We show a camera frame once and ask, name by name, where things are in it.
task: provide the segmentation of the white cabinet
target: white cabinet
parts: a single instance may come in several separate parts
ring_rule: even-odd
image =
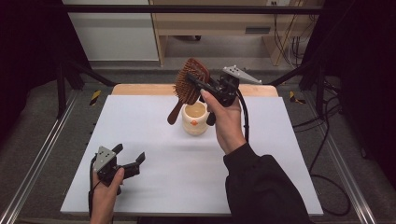
[[[148,5],[147,0],[64,0],[79,5]],[[158,61],[149,13],[69,13],[88,60]]]

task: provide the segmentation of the wooden hairbrush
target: wooden hairbrush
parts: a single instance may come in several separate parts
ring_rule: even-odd
[[[178,102],[175,108],[168,116],[168,123],[174,124],[183,104],[193,105],[200,96],[199,89],[195,84],[187,79],[187,73],[197,77],[199,80],[207,83],[210,79],[210,74],[207,68],[196,59],[189,58],[184,67],[177,73],[175,83],[175,95],[178,97]]]

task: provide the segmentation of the cup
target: cup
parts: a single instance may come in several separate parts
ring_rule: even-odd
[[[206,111],[206,104],[197,101],[193,105],[183,105],[181,108],[183,129],[189,134],[198,135],[207,130],[206,124],[209,112]]]

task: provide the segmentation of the black sleeve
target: black sleeve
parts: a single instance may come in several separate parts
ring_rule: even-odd
[[[235,223],[312,223],[300,193],[274,157],[259,157],[246,143],[224,156],[224,163]]]

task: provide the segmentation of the white tabletop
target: white tabletop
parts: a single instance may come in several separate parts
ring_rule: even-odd
[[[309,215],[322,215],[318,197],[282,98],[246,97],[250,141],[258,155],[273,155],[300,191]],[[228,171],[215,128],[185,133],[181,116],[169,125],[175,96],[110,95],[96,124],[61,212],[88,214],[90,161],[99,146],[123,144],[118,164],[134,162],[143,151],[140,175],[124,181],[115,213],[131,216],[228,216]]]

